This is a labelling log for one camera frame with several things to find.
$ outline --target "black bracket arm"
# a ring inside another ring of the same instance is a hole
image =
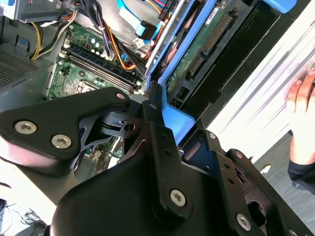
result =
[[[110,87],[0,113],[0,156],[45,174],[63,175],[82,150],[108,140],[100,135],[86,142],[95,121],[129,105],[125,93]]]

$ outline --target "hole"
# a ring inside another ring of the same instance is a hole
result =
[[[67,139],[64,139],[64,138],[58,138],[58,139],[57,139],[57,142],[58,142],[58,143],[63,143],[63,144],[66,144],[66,143],[67,143]]]
[[[172,155],[172,152],[171,152],[170,150],[168,150],[168,149],[165,151],[165,153],[166,153],[166,155],[168,155],[168,156],[171,156],[171,155]]]
[[[231,184],[235,184],[235,182],[233,180],[231,180],[230,178],[228,178],[228,181],[231,183]]]
[[[130,131],[132,131],[132,130],[134,130],[134,129],[135,129],[134,124],[126,124],[126,126],[124,127],[124,130],[125,130],[126,132],[130,132]]]
[[[168,139],[168,136],[167,136],[166,134],[162,134],[162,138],[163,138],[164,140],[167,140],[167,139]]]
[[[185,100],[185,98],[187,97],[187,95],[189,94],[190,90],[186,87],[181,87],[181,89],[179,90],[178,94],[176,95],[176,97],[182,101]]]
[[[266,213],[258,202],[251,202],[248,205],[252,220],[258,227],[266,223]]]
[[[32,129],[32,126],[29,125],[29,124],[23,124],[23,125],[21,125],[21,129],[31,130],[31,129]]]
[[[245,183],[245,181],[243,180],[243,175],[241,172],[239,172],[238,170],[236,170],[236,175],[237,175],[237,178],[239,179],[240,183]]]

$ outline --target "circuit board label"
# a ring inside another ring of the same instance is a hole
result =
[[[216,15],[217,12],[218,12],[218,10],[219,10],[218,7],[216,7],[215,9],[213,9],[213,12],[211,13],[211,15],[209,16],[209,18],[207,19],[207,21],[206,21],[206,23],[205,23],[206,25],[209,25],[210,22],[212,22],[213,18],[215,17],[215,15]]]

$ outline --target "black cable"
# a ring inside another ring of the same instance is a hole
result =
[[[55,21],[59,21],[61,19],[61,17],[63,16],[64,11],[66,9],[66,7],[69,5],[69,2],[70,2],[70,0],[63,0]]]
[[[39,54],[42,54],[42,53],[46,52],[47,50],[51,49],[51,47],[54,46],[56,40],[58,39],[58,35],[59,35],[61,29],[62,29],[66,24],[67,24],[67,23],[64,23],[64,24],[62,24],[62,25],[60,25],[60,26],[58,27],[58,29],[56,30],[56,33],[55,33],[55,36],[54,36],[53,40],[52,40],[52,41],[50,42],[50,44],[48,44],[45,48],[43,48],[42,50],[40,50],[40,51],[39,51]]]

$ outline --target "yellow wire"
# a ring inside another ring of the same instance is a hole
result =
[[[156,6],[151,0],[148,0],[148,2],[149,2],[149,4],[154,6],[154,8],[159,12],[159,14],[161,14],[161,10],[158,8],[158,6]]]
[[[40,51],[40,47],[41,47],[41,36],[40,36],[40,29],[38,28],[38,26],[34,23],[34,22],[31,22],[31,24],[34,26],[34,28],[36,29],[36,33],[37,33],[37,46],[36,46],[36,49],[35,49],[35,52],[34,52],[34,55],[31,59],[35,59],[38,54],[39,54],[39,51]]]

